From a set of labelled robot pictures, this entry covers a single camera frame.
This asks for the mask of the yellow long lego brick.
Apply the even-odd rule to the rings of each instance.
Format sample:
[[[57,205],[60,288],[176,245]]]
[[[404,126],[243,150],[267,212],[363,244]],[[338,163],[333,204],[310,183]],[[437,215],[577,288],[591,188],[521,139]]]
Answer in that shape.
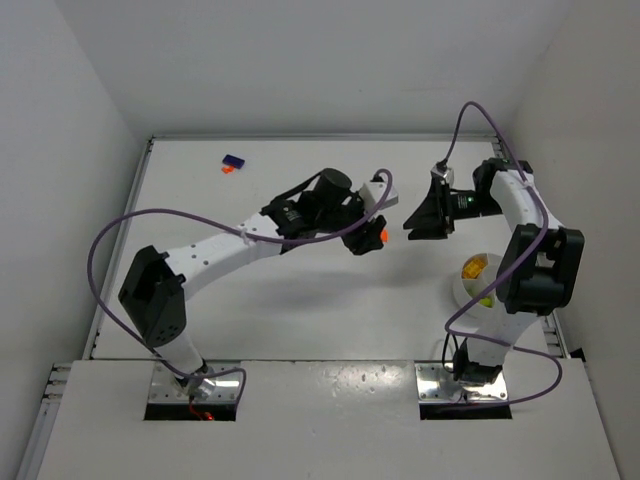
[[[461,277],[463,279],[476,279],[481,275],[487,265],[488,259],[486,256],[476,255],[463,266]]]

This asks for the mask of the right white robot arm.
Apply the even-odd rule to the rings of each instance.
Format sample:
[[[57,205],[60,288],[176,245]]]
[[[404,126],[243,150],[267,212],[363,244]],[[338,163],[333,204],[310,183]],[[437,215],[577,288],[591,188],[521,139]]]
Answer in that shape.
[[[411,240],[444,240],[460,220],[505,217],[511,238],[495,279],[478,287],[454,315],[460,318],[487,296],[494,299],[491,319],[464,335],[452,359],[454,381],[483,385],[502,372],[507,353],[535,318],[569,303],[585,237],[549,211],[528,162],[491,158],[472,178],[473,189],[455,189],[452,169],[438,162],[427,196],[403,227]]]

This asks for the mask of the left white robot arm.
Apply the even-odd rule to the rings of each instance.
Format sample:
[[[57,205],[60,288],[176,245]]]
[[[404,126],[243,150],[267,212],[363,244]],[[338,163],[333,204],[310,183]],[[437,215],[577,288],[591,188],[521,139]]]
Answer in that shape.
[[[187,331],[188,300],[228,274],[303,245],[338,238],[355,256],[379,250],[386,226],[379,212],[396,201],[385,169],[355,190],[346,174],[325,168],[235,227],[164,252],[142,248],[119,302],[144,346],[166,363],[182,389],[194,389],[212,371]]]

